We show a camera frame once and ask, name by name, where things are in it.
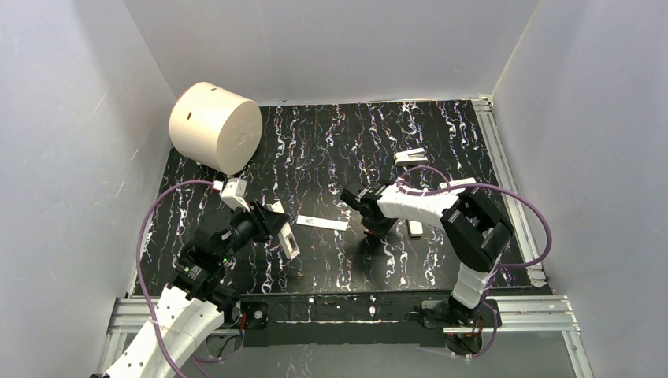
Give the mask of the white remote with black end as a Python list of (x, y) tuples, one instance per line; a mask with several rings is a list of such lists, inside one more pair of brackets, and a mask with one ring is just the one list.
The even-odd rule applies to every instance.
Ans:
[[(280, 200), (276, 200), (274, 203), (268, 204), (267, 207), (273, 212), (285, 214), (284, 207)], [(291, 229), (289, 220), (282, 226), (281, 230), (279, 231), (278, 239), (280, 240), (283, 252), (289, 260), (295, 259), (300, 254), (300, 250), (294, 233)]]

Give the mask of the white remote control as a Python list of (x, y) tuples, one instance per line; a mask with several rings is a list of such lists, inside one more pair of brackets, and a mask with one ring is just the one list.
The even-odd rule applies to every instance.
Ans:
[(323, 228), (338, 232), (345, 232), (348, 229), (348, 223), (344, 221), (330, 220), (319, 217), (308, 217), (304, 215), (297, 216), (296, 224), (312, 228)]

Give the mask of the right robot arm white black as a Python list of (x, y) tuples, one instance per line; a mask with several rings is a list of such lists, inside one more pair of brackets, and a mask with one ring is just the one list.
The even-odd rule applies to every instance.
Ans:
[(369, 235), (385, 236), (399, 219), (443, 231), (460, 262), (458, 276), (448, 300), (424, 313), (447, 325), (475, 323), (485, 289), (514, 237), (510, 219), (476, 182), (433, 192), (410, 189), (401, 180), (350, 182), (340, 198), (361, 215)]

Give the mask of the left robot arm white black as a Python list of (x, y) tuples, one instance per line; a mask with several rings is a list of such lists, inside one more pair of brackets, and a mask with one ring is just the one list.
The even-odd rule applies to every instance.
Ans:
[(136, 337), (101, 375), (184, 376), (183, 364), (240, 300), (239, 292), (223, 283), (226, 262), (247, 245), (274, 238), (294, 250), (290, 219), (279, 201), (249, 202), (232, 212), (228, 226), (197, 229), (158, 301), (145, 297), (149, 315)]

